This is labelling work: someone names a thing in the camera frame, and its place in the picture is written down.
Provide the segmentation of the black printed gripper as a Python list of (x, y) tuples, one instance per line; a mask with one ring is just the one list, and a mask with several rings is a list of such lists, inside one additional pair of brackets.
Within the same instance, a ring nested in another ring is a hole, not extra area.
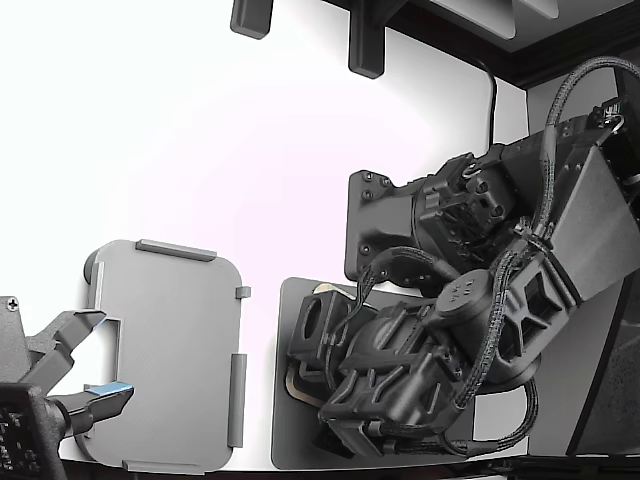
[(353, 458), (446, 455), (450, 402), (468, 371), (446, 333), (426, 329), (430, 300), (381, 309), (337, 290), (306, 296), (287, 351), (289, 394), (318, 410), (319, 447)]

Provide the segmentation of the grey gripper with screw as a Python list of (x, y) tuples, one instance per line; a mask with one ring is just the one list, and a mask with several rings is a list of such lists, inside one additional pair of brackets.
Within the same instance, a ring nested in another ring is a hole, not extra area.
[[(1, 382), (15, 383), (22, 378), (43, 394), (71, 371), (74, 349), (106, 320), (101, 310), (64, 311), (39, 333), (26, 338), (16, 297), (1, 297), (0, 314)], [(49, 404), (61, 412), (65, 436), (77, 436), (97, 422), (120, 415), (133, 394), (133, 385), (111, 382), (76, 394), (50, 396)]]

